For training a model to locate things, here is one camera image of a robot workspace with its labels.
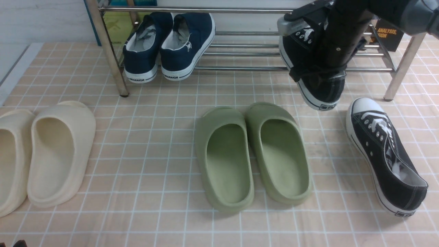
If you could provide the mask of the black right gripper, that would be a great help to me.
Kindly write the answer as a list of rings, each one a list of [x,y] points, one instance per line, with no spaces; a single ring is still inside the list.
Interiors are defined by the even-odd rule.
[[[333,3],[333,0],[316,0],[285,14],[277,21],[279,35],[288,36],[306,27],[318,30],[325,23]]]

